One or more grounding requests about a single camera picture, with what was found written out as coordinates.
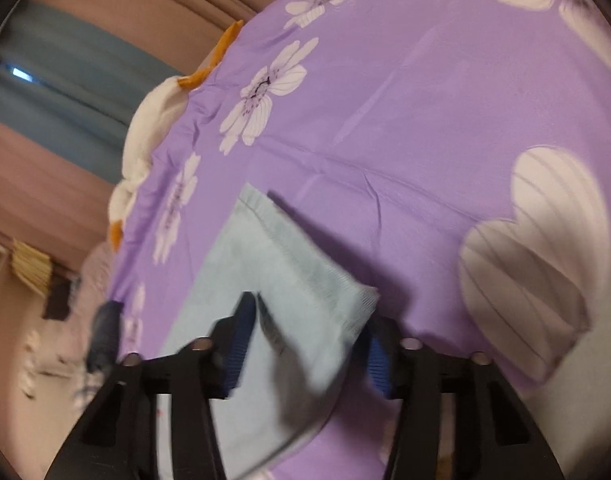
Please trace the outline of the purple floral bed cover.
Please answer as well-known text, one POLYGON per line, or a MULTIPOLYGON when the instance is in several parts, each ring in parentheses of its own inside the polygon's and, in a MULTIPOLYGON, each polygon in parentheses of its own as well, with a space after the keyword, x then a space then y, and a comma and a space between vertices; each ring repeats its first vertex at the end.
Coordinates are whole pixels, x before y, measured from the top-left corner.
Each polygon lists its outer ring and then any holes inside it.
MULTIPOLYGON (((375 310, 532 396, 611 278, 611 28, 594 0, 271 3, 152 153, 110 289, 124 351, 168 354, 245 185, 375 310)), ((348 362, 321 430, 248 477, 378 478, 393 415, 348 362)))

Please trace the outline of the teal curtain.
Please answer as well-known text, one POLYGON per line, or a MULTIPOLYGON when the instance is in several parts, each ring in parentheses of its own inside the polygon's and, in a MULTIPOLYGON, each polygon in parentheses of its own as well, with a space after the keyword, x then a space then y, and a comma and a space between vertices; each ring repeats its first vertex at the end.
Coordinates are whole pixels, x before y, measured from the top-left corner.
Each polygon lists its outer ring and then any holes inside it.
POLYGON ((22 0, 0 33, 0 122, 118 183, 136 108, 176 73, 95 25, 22 0))

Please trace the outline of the yellow fringed lamp shade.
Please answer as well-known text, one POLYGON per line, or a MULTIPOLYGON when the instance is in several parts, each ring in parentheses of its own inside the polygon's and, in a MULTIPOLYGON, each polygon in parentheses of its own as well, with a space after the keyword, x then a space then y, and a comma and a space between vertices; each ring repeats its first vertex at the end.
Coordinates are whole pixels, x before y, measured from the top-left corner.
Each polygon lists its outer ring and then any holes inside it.
POLYGON ((12 241, 11 267, 14 275, 38 296, 49 294, 52 277, 51 258, 20 240, 12 241))

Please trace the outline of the black cloth item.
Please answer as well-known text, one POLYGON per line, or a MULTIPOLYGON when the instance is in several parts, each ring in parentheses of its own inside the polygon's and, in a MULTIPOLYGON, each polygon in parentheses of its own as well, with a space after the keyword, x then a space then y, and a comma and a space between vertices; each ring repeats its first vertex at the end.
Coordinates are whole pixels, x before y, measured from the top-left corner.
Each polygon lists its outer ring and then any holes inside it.
POLYGON ((72 282, 61 275, 55 275, 48 289, 42 318, 48 321, 65 321, 70 314, 72 282))

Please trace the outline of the light blue strawberry pants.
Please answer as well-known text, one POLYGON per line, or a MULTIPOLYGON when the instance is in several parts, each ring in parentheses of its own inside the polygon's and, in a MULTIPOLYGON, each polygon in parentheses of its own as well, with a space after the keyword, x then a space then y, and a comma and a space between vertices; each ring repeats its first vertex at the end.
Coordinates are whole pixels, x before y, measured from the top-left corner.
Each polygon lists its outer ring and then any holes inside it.
POLYGON ((270 197, 245 185, 162 346, 171 353, 252 292, 258 317, 232 397, 215 404, 225 472, 243 479, 306 445, 340 394, 378 292, 329 259, 270 197))

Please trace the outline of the mauve crumpled blanket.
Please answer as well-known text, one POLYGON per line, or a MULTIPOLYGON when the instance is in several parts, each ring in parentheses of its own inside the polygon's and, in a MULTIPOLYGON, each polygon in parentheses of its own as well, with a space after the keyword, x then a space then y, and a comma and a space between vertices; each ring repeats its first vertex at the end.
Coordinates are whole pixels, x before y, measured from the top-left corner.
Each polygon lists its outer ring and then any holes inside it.
POLYGON ((102 366, 88 365, 94 321, 106 301, 114 253, 108 242, 97 245, 86 257, 70 302, 70 313, 57 333, 55 359, 59 372, 72 378, 74 412, 81 415, 99 391, 106 375, 102 366))

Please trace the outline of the small white plush toy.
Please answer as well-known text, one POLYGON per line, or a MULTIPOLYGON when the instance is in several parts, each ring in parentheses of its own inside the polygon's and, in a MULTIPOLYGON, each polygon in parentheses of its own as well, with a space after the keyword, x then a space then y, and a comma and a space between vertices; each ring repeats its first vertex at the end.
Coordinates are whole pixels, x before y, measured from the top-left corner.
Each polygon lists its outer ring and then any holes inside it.
POLYGON ((30 330, 22 347, 22 362, 19 372, 19 387, 29 399, 35 398, 37 376, 37 351, 40 348, 40 334, 30 330))

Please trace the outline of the folded dark blue jeans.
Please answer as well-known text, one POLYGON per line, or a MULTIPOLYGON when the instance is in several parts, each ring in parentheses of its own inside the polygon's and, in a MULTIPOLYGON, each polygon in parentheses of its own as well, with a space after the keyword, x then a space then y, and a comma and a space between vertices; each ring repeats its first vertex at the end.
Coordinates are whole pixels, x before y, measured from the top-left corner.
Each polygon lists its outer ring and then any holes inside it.
POLYGON ((86 358, 86 370, 89 373, 101 372, 107 375, 114 367, 120 348, 123 308, 122 302, 114 300, 99 307, 92 321, 92 336, 86 358))

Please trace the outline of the white goose plush toy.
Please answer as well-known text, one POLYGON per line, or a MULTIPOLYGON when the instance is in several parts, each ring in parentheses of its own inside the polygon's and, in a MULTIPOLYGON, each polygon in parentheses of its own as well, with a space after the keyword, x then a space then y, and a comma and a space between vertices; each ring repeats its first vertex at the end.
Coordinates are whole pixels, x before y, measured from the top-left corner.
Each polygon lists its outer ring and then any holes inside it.
POLYGON ((114 188, 108 204, 108 242, 114 252, 120 248, 137 190, 150 172, 153 151, 168 135, 174 122, 185 112, 189 93, 199 88, 222 62, 243 25, 244 21, 230 25, 194 73, 168 77, 151 90, 138 105, 124 142, 122 179, 114 188))

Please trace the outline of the pink curtain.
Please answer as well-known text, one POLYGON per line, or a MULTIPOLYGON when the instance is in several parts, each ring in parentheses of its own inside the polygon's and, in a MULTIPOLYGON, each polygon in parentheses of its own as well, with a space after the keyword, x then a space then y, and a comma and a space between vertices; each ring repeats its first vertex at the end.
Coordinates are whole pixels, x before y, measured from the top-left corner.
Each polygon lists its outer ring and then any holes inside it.
MULTIPOLYGON (((12 0, 4 29, 22 0, 12 0)), ((95 25, 170 65, 193 72, 224 30, 272 0, 32 0, 95 25)), ((107 231, 110 183, 0 122, 0 241, 22 240, 78 268, 107 231)))

